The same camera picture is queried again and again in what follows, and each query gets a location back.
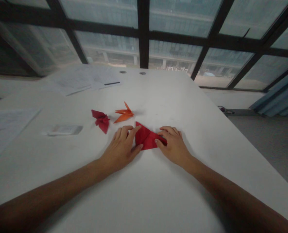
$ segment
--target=folded paper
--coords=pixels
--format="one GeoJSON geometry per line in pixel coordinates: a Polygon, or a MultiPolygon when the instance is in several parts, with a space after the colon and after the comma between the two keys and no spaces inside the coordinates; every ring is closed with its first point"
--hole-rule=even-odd
{"type": "Polygon", "coordinates": [[[118,123],[121,121],[125,121],[131,117],[134,116],[133,112],[131,111],[131,109],[129,108],[129,106],[127,105],[126,102],[124,102],[125,106],[127,107],[127,109],[123,109],[123,110],[116,110],[116,113],[121,114],[120,117],[118,117],[118,119],[114,122],[114,123],[118,123]]]}
{"type": "Polygon", "coordinates": [[[99,126],[99,128],[104,132],[104,134],[107,134],[107,130],[109,127],[109,118],[108,116],[99,111],[91,110],[92,116],[96,118],[95,124],[99,126]]]}
{"type": "Polygon", "coordinates": [[[135,134],[135,144],[136,145],[143,144],[142,150],[157,148],[155,139],[159,139],[164,145],[167,145],[167,141],[163,137],[150,131],[141,123],[136,121],[135,126],[139,126],[139,125],[142,127],[135,134]]]}

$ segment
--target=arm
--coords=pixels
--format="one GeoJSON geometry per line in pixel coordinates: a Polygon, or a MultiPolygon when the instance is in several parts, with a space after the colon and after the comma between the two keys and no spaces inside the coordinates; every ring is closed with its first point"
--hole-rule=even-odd
{"type": "Polygon", "coordinates": [[[35,229],[80,192],[124,168],[143,147],[139,145],[131,151],[139,129],[140,126],[119,128],[99,159],[0,205],[0,232],[27,232],[35,229]]]}
{"type": "Polygon", "coordinates": [[[156,140],[162,153],[194,176],[239,226],[248,232],[288,232],[288,220],[282,215],[193,157],[180,131],[169,126],[160,129],[158,134],[167,140],[167,146],[156,140]]]}

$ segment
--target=blue curtain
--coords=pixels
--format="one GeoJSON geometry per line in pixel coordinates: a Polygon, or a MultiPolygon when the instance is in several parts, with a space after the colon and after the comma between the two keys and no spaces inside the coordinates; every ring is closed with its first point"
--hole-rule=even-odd
{"type": "Polygon", "coordinates": [[[259,114],[288,116],[288,75],[251,107],[259,114]]]}

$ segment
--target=black window frame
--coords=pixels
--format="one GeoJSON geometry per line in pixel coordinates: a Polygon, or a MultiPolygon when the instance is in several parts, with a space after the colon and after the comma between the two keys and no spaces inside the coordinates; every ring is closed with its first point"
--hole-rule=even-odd
{"type": "MultiPolygon", "coordinates": [[[[59,0],[47,0],[50,9],[43,9],[32,6],[23,6],[12,4],[8,1],[0,1],[0,21],[21,23],[35,26],[61,28],[64,29],[72,42],[78,57],[83,64],[88,64],[83,49],[75,35],[75,30],[94,32],[102,34],[110,34],[125,37],[134,37],[139,40],[140,68],[148,69],[149,60],[149,41],[167,41],[180,44],[201,46],[202,50],[192,71],[191,79],[195,80],[196,75],[202,65],[202,62],[209,48],[218,48],[225,50],[251,52],[254,55],[245,64],[240,72],[232,79],[225,88],[206,87],[201,88],[221,89],[221,90],[239,90],[239,91],[257,91],[268,92],[276,83],[281,81],[288,75],[288,70],[276,78],[272,83],[263,90],[237,89],[236,84],[247,74],[247,72],[255,65],[255,63],[263,55],[272,55],[288,58],[288,50],[271,48],[271,45],[282,35],[288,28],[288,6],[282,14],[276,19],[271,28],[261,39],[250,39],[245,37],[237,37],[231,35],[219,34],[219,31],[233,5],[235,0],[223,0],[216,14],[215,20],[211,27],[207,38],[197,36],[187,36],[182,34],[150,31],[149,30],[149,0],[137,0],[138,13],[138,29],[124,26],[109,25],[96,22],[88,22],[67,18],[67,15],[59,0]]],[[[19,61],[19,65],[23,68],[28,76],[42,77],[29,66],[27,62],[0,36],[0,47],[11,58],[19,61]]]]}

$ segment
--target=document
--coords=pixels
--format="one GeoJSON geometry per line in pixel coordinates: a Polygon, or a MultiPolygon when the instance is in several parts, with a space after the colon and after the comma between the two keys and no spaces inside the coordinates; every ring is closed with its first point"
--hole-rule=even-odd
{"type": "Polygon", "coordinates": [[[0,111],[0,154],[39,111],[39,109],[0,111]]]}
{"type": "Polygon", "coordinates": [[[47,89],[57,91],[64,96],[86,89],[92,91],[105,87],[121,85],[110,66],[92,66],[81,64],[66,68],[62,73],[53,75],[47,81],[47,89]]]}

